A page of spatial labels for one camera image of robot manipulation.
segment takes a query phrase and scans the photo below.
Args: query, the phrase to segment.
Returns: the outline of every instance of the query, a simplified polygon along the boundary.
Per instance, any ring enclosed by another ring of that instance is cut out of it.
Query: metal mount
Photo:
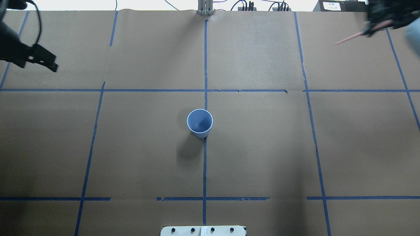
[[[213,15],[213,0],[198,0],[198,14],[204,16]]]
[[[247,236],[245,226],[166,226],[160,236]]]

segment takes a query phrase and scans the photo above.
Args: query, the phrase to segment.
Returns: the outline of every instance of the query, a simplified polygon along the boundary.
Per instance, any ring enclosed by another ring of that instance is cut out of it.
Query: blue cup
[[[186,124],[197,138],[203,139],[209,135],[213,126],[213,117],[204,109],[196,109],[188,115]]]

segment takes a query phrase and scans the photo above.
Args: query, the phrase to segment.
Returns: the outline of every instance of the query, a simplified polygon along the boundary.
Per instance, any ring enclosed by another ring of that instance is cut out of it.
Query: gray metal bracket
[[[204,16],[213,15],[213,0],[198,0],[198,14]]]

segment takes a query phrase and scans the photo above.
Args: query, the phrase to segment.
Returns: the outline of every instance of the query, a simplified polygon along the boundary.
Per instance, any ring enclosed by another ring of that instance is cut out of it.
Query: cup rim
[[[210,127],[206,130],[206,131],[204,131],[204,132],[195,132],[194,130],[192,130],[191,129],[191,127],[189,126],[189,124],[188,124],[188,118],[189,118],[189,116],[194,112],[194,111],[197,111],[197,110],[204,110],[204,111],[206,111],[209,115],[210,115],[210,117],[211,117],[211,125],[210,125]],[[187,116],[187,118],[186,118],[186,125],[188,126],[188,128],[191,130],[191,132],[193,132],[193,133],[195,133],[195,134],[204,134],[205,132],[207,132],[207,131],[209,131],[210,129],[211,129],[211,127],[213,127],[213,116],[211,115],[211,113],[208,111],[208,110],[206,110],[206,109],[195,109],[194,111],[192,111],[192,112],[190,112],[189,114],[188,114],[188,116]]]

